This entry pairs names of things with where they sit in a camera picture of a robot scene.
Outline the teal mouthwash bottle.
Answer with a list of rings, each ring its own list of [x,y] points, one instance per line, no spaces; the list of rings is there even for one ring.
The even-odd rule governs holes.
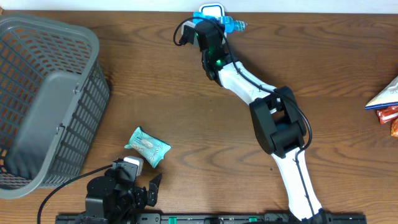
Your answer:
[[[205,19],[217,21],[220,24],[224,25],[224,31],[228,34],[233,33],[234,31],[242,32],[246,29],[247,23],[244,21],[236,21],[231,16],[209,16],[204,15],[202,12],[194,12],[194,17],[202,17]]]

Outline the light blue wet wipes pack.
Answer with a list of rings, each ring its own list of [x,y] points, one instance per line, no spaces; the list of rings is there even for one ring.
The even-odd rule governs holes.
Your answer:
[[[142,155],[149,164],[156,168],[165,154],[171,150],[171,145],[157,139],[146,132],[141,127],[136,128],[129,142],[124,146],[125,149],[135,149]]]

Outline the grey plastic shopping basket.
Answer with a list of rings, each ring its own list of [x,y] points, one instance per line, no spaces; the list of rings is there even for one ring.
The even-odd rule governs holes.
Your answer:
[[[1,198],[77,177],[109,100],[89,29],[1,18]]]

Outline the yellow snack bag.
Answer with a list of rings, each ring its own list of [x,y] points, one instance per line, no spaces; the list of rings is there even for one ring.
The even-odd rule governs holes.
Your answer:
[[[398,77],[395,77],[390,84],[366,104],[364,109],[378,110],[389,106],[397,106],[397,80]]]

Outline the red chocolate bar wrapper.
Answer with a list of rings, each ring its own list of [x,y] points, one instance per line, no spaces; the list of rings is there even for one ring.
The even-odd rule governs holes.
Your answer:
[[[398,117],[397,106],[390,106],[382,110],[377,110],[376,114],[381,124],[388,123]]]

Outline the orange snack packet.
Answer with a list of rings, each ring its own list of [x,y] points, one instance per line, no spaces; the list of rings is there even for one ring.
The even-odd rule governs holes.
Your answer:
[[[398,119],[393,120],[391,124],[391,136],[398,137]]]

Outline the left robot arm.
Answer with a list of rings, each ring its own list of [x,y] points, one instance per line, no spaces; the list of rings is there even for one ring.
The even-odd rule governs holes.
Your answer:
[[[162,174],[149,187],[136,186],[144,160],[134,156],[118,159],[104,173],[89,181],[85,198],[86,211],[77,223],[137,223],[136,212],[157,203]]]

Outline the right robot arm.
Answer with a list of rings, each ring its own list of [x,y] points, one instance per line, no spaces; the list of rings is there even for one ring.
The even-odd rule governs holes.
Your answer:
[[[195,36],[208,78],[249,106],[256,139],[279,168],[292,215],[302,223],[323,223],[305,162],[311,141],[304,137],[312,137],[311,128],[292,90],[268,85],[246,70],[230,50],[222,25],[203,19],[195,26]]]

